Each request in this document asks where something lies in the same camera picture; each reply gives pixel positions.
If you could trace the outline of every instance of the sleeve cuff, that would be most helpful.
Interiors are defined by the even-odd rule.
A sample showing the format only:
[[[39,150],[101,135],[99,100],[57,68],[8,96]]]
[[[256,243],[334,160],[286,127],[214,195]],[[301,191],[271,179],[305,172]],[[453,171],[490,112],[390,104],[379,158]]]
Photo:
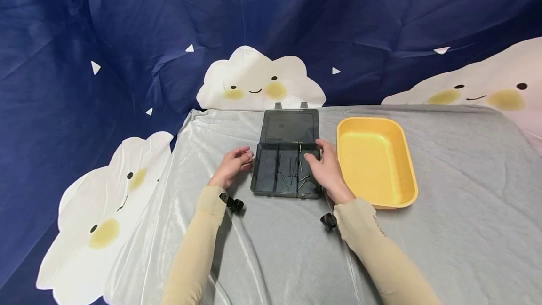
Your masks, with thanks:
[[[347,242],[350,238],[363,238],[375,234],[385,236],[376,219],[376,210],[363,198],[335,205],[333,215],[337,219],[343,240]]]
[[[224,192],[224,189],[217,186],[204,187],[202,194],[199,196],[196,212],[220,216],[222,220],[222,217],[224,217],[224,213],[226,212],[226,204],[220,199],[220,194]]]

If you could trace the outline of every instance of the black plastic box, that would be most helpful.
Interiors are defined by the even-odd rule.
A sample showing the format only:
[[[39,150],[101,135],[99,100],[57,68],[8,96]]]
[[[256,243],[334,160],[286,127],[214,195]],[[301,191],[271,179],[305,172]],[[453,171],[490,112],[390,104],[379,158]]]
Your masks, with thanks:
[[[250,189],[256,195],[317,199],[322,187],[314,180],[304,153],[320,159],[318,110],[267,110]]]

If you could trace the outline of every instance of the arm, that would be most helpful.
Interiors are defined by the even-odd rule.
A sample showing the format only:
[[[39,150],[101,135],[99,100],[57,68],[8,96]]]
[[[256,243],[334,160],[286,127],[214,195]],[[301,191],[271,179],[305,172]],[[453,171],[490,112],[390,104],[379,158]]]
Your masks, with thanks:
[[[213,263],[218,227],[226,210],[219,196],[230,187],[237,173],[250,169],[252,156],[247,147],[226,154],[209,185],[203,189],[196,214],[171,266],[162,305],[199,304]]]
[[[362,198],[336,205],[343,240],[361,260],[386,305],[439,305],[410,259],[380,229],[376,211]]]
[[[305,158],[315,179],[335,202],[335,215],[343,240],[359,257],[386,305],[439,305],[431,286],[409,258],[381,230],[376,211],[346,186],[335,149],[317,140],[322,160]]]

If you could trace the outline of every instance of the beige arm sleeve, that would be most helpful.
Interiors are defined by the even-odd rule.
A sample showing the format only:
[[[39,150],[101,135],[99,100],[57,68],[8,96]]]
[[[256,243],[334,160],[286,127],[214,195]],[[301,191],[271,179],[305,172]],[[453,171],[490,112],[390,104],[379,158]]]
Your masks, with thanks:
[[[376,211],[357,198],[336,205],[343,240],[356,253],[386,305],[439,305],[435,292],[410,259],[381,230]]]
[[[171,266],[162,305],[199,304],[213,263],[216,233],[226,210],[226,204],[218,197],[222,192],[220,187],[203,189],[196,215]]]

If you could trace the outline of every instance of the yellow cheek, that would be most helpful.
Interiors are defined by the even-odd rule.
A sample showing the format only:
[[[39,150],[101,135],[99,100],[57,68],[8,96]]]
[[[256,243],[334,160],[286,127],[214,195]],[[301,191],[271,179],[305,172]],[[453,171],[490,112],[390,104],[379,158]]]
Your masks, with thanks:
[[[231,100],[239,100],[242,97],[245,97],[245,93],[239,88],[236,88],[235,90],[227,90],[224,92],[224,98],[231,99]]]
[[[431,105],[448,105],[455,102],[461,97],[461,94],[457,90],[446,90],[435,94],[431,98],[427,99],[427,103]]]
[[[502,90],[492,94],[487,104],[503,111],[519,111],[525,108],[525,101],[516,90]]]
[[[115,218],[109,218],[92,232],[88,245],[92,249],[104,249],[117,239],[119,233],[120,224]]]
[[[142,169],[139,169],[139,171],[134,174],[134,176],[130,179],[130,192],[133,192],[137,190],[141,184],[143,184],[143,181],[145,180],[145,176],[147,175],[147,168],[144,167]]]
[[[286,97],[286,93],[288,93],[288,91],[286,91],[286,87],[281,83],[278,83],[278,81],[267,84],[267,86],[264,88],[264,92],[269,98],[277,100],[281,100],[282,98]]]

